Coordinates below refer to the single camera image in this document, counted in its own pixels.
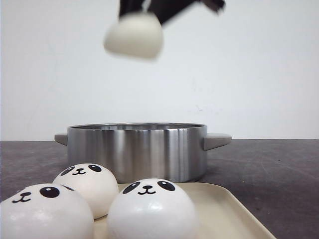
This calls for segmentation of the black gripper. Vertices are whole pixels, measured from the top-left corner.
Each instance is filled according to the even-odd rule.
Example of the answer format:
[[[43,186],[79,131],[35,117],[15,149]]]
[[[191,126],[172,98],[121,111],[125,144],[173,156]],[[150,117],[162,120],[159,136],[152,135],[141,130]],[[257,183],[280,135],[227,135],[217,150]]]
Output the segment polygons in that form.
[[[145,10],[155,14],[163,25],[194,3],[202,3],[214,13],[219,13],[226,6],[224,0],[151,0],[150,3],[146,0],[121,0],[118,17]]]

